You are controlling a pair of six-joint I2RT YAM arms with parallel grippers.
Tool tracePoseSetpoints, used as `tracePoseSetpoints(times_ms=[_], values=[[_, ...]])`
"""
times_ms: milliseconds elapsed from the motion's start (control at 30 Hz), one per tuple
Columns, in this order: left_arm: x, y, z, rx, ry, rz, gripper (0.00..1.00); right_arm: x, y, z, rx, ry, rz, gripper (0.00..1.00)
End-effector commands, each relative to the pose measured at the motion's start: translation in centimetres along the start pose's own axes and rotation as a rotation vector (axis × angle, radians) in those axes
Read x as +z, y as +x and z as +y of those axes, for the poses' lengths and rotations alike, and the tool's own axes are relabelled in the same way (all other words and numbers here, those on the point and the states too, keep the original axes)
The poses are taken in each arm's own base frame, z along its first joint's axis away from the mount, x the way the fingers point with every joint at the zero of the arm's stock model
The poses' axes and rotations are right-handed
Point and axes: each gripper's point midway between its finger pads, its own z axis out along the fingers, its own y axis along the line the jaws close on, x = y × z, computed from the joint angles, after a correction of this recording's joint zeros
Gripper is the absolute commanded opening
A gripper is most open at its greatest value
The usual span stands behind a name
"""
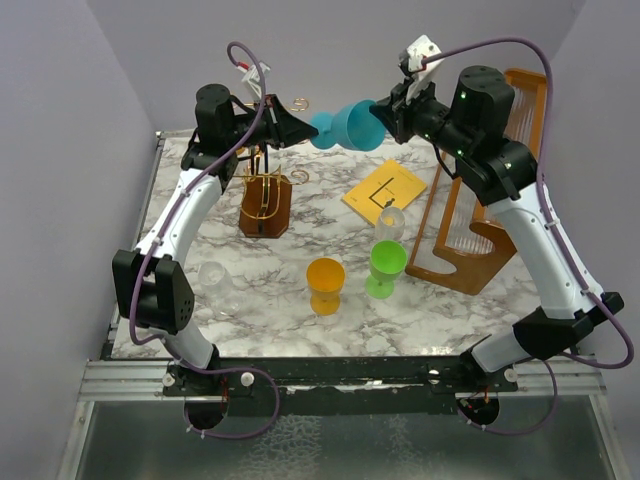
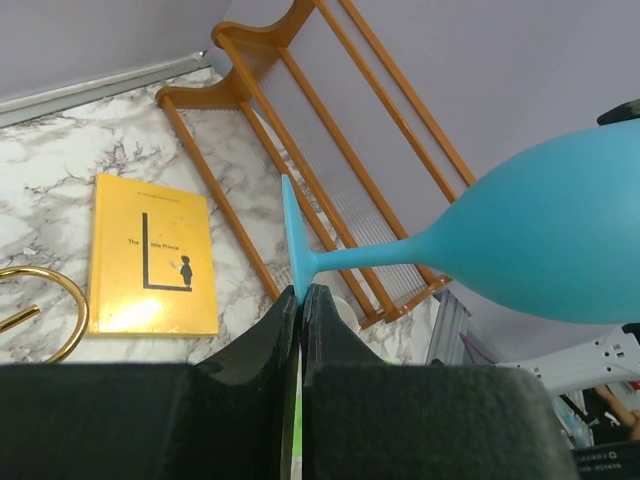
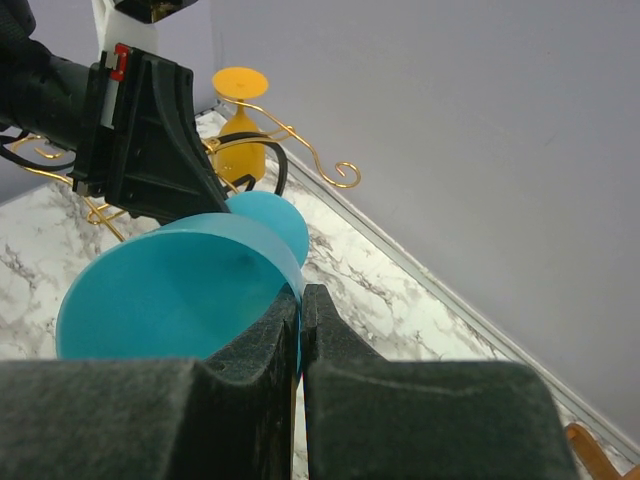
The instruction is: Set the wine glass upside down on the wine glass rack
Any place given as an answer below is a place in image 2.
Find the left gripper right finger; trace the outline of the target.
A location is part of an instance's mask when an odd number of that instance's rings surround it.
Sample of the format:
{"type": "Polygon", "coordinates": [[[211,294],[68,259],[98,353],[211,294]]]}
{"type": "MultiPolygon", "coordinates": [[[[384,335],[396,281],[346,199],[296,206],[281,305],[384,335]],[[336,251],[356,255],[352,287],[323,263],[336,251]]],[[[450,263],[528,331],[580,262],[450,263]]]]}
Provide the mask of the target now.
{"type": "Polygon", "coordinates": [[[313,286],[302,310],[306,479],[574,479],[541,383],[499,367],[390,365],[313,286]]]}

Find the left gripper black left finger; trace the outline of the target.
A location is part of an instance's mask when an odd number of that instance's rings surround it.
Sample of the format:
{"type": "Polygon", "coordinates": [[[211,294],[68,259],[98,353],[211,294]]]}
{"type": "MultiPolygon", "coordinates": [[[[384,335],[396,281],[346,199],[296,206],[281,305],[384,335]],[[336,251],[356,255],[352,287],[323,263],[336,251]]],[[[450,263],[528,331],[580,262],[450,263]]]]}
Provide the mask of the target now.
{"type": "Polygon", "coordinates": [[[297,301],[197,363],[6,365],[5,479],[286,479],[297,301]]]}

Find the blue plastic goblet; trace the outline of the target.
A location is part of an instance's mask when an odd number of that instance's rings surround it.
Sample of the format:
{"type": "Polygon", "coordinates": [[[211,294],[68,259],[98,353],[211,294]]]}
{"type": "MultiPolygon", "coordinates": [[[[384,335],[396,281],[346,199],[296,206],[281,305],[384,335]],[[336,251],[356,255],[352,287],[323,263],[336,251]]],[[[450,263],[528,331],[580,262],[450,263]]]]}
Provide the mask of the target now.
{"type": "Polygon", "coordinates": [[[324,271],[424,265],[514,311],[579,324],[639,318],[639,123],[559,136],[496,166],[419,234],[316,253],[281,181],[293,285],[324,271]]]}

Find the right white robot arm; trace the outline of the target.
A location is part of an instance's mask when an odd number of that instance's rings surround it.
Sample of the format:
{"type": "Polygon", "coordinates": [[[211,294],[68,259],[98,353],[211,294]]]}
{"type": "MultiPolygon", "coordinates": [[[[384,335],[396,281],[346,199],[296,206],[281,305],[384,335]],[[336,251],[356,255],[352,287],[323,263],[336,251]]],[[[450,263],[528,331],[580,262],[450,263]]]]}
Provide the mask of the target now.
{"type": "Polygon", "coordinates": [[[625,324],[595,340],[531,360],[498,363],[497,367],[531,373],[552,396],[638,381],[639,324],[625,324]]]}

